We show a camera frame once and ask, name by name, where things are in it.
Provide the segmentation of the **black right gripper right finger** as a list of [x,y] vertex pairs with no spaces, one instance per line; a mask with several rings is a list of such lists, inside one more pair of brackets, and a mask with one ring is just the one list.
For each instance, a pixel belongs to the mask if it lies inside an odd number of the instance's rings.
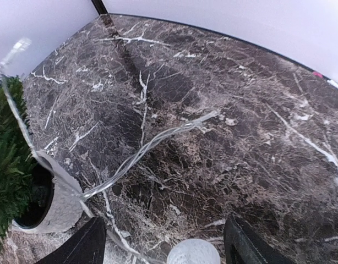
[[246,221],[234,215],[226,220],[223,240],[227,263],[294,264],[267,244]]

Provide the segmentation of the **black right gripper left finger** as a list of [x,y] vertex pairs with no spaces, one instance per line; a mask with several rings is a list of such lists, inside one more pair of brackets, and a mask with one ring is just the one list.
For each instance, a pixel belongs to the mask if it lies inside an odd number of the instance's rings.
[[74,235],[39,264],[102,264],[105,254],[106,225],[101,217],[93,217]]

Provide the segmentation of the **clear string light garland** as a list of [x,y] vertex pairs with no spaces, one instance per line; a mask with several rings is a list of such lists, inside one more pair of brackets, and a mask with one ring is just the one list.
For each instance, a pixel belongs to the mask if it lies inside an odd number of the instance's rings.
[[34,143],[88,191],[120,242],[164,261],[186,239],[222,252],[216,187],[224,146],[219,89],[203,63],[210,44],[192,36],[132,41],[79,35],[25,80]]

